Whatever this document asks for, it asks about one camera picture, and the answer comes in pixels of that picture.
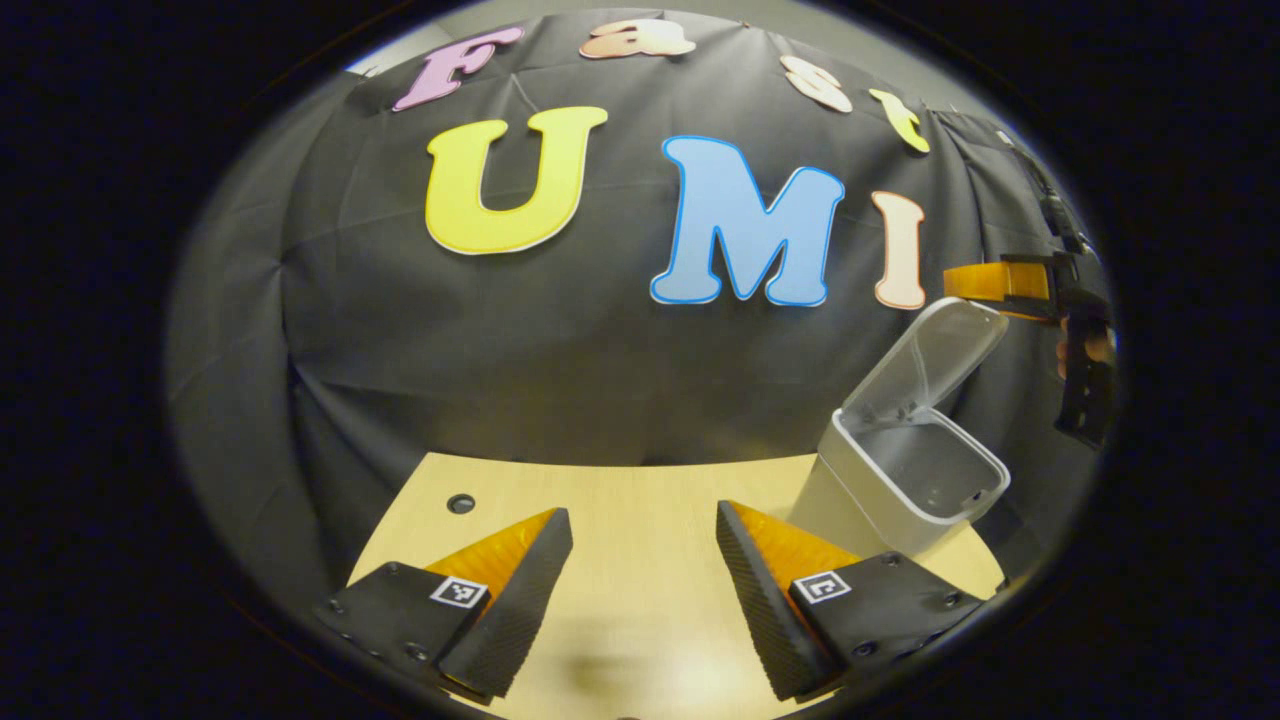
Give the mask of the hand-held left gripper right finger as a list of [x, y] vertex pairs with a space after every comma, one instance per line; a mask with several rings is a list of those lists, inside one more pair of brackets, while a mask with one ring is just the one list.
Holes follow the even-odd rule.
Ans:
[[863, 559], [731, 500], [716, 541], [777, 700], [886, 675], [984, 603], [904, 553]]

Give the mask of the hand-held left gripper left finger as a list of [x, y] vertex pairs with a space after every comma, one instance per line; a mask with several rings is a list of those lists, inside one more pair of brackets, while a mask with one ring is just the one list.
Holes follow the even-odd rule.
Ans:
[[572, 547], [568, 510], [548, 509], [425, 568], [384, 562], [315, 618], [420, 685], [492, 701], [524, 666]]

